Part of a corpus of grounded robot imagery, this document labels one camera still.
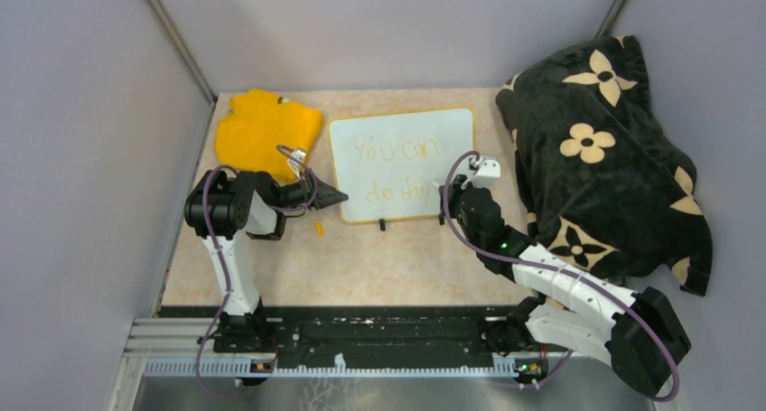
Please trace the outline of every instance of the marble countertop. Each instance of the marble countertop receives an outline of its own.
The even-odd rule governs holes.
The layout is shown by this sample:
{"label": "marble countertop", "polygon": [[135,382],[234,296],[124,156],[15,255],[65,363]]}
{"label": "marble countertop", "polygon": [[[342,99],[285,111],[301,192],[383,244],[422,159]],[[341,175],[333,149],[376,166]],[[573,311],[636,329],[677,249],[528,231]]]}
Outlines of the marble countertop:
{"label": "marble countertop", "polygon": [[[326,129],[329,120],[430,107],[472,107],[476,149],[497,156],[502,165],[502,176],[492,187],[492,195],[508,224],[525,229],[526,212],[518,199],[510,135],[494,103],[497,91],[341,90],[281,95],[323,112],[325,128],[308,164],[328,183],[334,183]],[[195,181],[219,164],[213,149],[215,131],[234,95],[220,96]],[[323,238],[316,234],[316,221],[322,223]],[[515,304],[530,295],[527,288],[485,269],[436,219],[394,221],[381,232],[377,223],[345,224],[338,207],[330,207],[288,220],[279,242],[248,240],[247,252],[256,288],[267,305]],[[220,301],[210,256],[184,223],[163,305],[213,305]]]}

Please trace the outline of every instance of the gray wall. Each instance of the gray wall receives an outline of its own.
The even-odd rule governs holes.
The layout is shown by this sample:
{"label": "gray wall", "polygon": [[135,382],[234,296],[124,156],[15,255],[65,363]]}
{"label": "gray wall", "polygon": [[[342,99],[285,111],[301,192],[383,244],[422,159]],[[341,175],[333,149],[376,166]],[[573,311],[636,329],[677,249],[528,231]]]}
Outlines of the gray wall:
{"label": "gray wall", "polygon": [[0,408],[102,409],[207,105],[142,0],[0,0]]}
{"label": "gray wall", "polygon": [[682,364],[689,409],[763,409],[766,388],[763,0],[632,0],[618,33],[646,54],[653,107],[695,160],[696,197],[713,231],[708,296],[671,296],[692,341]]}
{"label": "gray wall", "polygon": [[218,92],[488,87],[612,0],[163,0]]}

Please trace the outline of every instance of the black blanket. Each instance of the black blanket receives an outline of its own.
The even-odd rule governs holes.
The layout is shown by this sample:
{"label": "black blanket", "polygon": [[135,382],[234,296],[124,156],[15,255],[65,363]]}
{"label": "black blanket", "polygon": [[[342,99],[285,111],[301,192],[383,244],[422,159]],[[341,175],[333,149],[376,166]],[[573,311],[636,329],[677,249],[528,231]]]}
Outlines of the black blanket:
{"label": "black blanket", "polygon": [[710,229],[696,168],[651,113],[639,42],[604,37],[514,76],[497,96],[516,149],[528,233],[599,277],[673,270],[704,295]]}

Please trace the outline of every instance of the beige flower print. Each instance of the beige flower print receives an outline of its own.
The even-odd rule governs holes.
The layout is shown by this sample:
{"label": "beige flower print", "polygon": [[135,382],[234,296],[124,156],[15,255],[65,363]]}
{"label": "beige flower print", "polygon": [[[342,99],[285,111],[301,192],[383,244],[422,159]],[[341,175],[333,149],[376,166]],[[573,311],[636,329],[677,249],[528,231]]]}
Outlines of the beige flower print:
{"label": "beige flower print", "polygon": [[518,151],[518,129],[514,128],[513,131],[510,132],[510,144],[513,148],[513,152]]}
{"label": "beige flower print", "polygon": [[574,124],[569,128],[569,138],[561,142],[559,151],[563,156],[580,155],[584,163],[596,164],[603,161],[606,153],[604,148],[612,147],[617,142],[614,135],[606,131],[594,132],[593,127],[588,124]]}
{"label": "beige flower print", "polygon": [[687,195],[680,201],[676,201],[670,205],[670,208],[679,210],[686,214],[702,215],[702,210],[699,209],[699,205],[696,203],[694,197],[692,196],[692,191],[694,190],[694,181],[692,181],[692,177],[689,176],[689,173],[687,173],[687,171],[684,170],[681,166],[676,168],[676,174],[674,177],[678,185],[681,187],[681,190],[683,190]]}
{"label": "beige flower print", "polygon": [[676,264],[670,268],[670,270],[673,272],[673,276],[676,276],[676,278],[678,279],[678,282],[680,282],[682,285],[685,285],[687,283],[687,280],[689,278],[690,265],[691,265],[691,261],[689,259],[689,256],[687,256],[677,261]]}
{"label": "beige flower print", "polygon": [[612,69],[612,63],[598,50],[593,50],[591,54],[591,70],[593,72],[581,72],[570,75],[563,80],[564,83],[577,84],[598,84],[599,91],[612,107],[617,107],[617,101],[620,100],[621,90],[633,89],[633,86],[639,84],[637,81],[630,81],[617,76]]}
{"label": "beige flower print", "polygon": [[513,88],[514,88],[514,87],[516,87],[516,79],[517,79],[517,78],[518,78],[518,76],[519,76],[519,75],[521,75],[523,72],[524,72],[524,71],[521,71],[520,73],[518,73],[518,74],[514,75],[514,76],[513,76],[513,78],[512,78],[512,79],[510,79],[510,80],[509,80],[507,83],[505,83],[505,85],[503,85],[503,87],[502,87],[502,88],[503,88],[503,89],[508,89],[508,90],[510,90],[511,92],[513,92],[513,91],[514,91],[514,90],[513,90]]}
{"label": "beige flower print", "polygon": [[591,237],[572,221],[561,217],[561,227],[548,251],[569,265],[590,271],[601,259],[616,251],[616,248]]}

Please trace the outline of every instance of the yellow towel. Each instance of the yellow towel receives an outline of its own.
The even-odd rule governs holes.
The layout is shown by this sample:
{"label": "yellow towel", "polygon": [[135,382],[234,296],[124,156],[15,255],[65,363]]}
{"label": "yellow towel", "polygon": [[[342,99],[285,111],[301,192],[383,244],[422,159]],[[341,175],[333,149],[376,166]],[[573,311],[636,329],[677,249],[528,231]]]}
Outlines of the yellow towel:
{"label": "yellow towel", "polygon": [[231,112],[220,120],[216,133],[219,161],[240,170],[269,172],[278,181],[294,181],[295,173],[276,146],[311,152],[322,131],[322,112],[258,89],[232,98],[229,105]]}

